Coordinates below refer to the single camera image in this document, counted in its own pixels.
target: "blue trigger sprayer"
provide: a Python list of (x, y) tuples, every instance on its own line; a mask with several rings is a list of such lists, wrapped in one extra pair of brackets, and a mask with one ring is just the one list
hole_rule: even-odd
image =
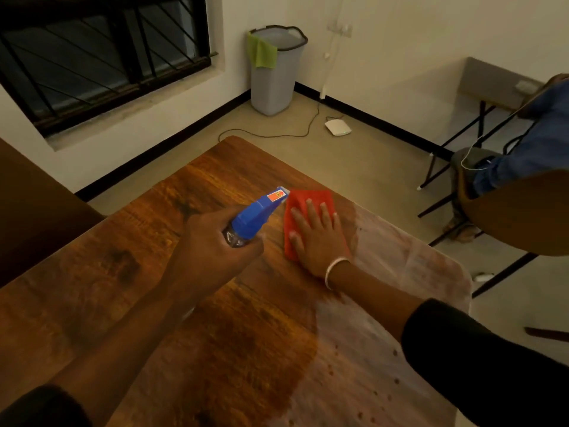
[(223, 230), (227, 244), (231, 247), (243, 247), (247, 244), (267, 222), (273, 211), (285, 201), (289, 193), (286, 188), (279, 187), (241, 211)]

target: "table top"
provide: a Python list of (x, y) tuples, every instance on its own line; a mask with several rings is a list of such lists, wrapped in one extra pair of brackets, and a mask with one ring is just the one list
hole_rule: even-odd
[[(159, 280), (185, 219), (276, 186), (324, 186), (232, 136), (0, 289), (0, 408), (100, 339)], [(356, 263), (467, 311), (455, 261), (333, 193)], [(349, 298), (283, 256), (284, 207), (265, 253), (160, 344), (111, 426), (453, 426), (456, 409)]]
[(543, 85), (543, 82), (536, 79), (468, 57), (460, 80), (459, 93), (508, 111), (515, 111), (521, 106), (524, 98), (524, 95), (516, 90), (516, 85), (522, 80), (540, 87)]

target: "chair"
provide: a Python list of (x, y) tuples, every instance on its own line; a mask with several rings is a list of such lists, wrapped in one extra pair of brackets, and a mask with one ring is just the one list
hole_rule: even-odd
[(0, 139), (0, 287), (103, 216)]
[(450, 202), (455, 194), (467, 220), (446, 231), (435, 246), (467, 222), (512, 247), (527, 251), (522, 258), (496, 274), (472, 294), (478, 297), (536, 257), (569, 254), (569, 171), (555, 170), (514, 181), (475, 199), (468, 197), (464, 169), (457, 192), (427, 208), (419, 217)]

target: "black sleeve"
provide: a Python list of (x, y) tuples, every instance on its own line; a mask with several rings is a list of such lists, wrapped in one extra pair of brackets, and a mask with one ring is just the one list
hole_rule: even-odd
[(0, 412), (2, 427), (91, 427), (83, 408), (55, 385), (37, 387)]
[(420, 305), (401, 345), (415, 371), (479, 426), (566, 420), (568, 366), (498, 337), (445, 303)]

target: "wall socket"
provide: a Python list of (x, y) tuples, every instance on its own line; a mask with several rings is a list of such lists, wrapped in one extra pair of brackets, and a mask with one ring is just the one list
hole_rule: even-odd
[(331, 21), (326, 29), (347, 38), (352, 37), (352, 24), (341, 24), (338, 21)]

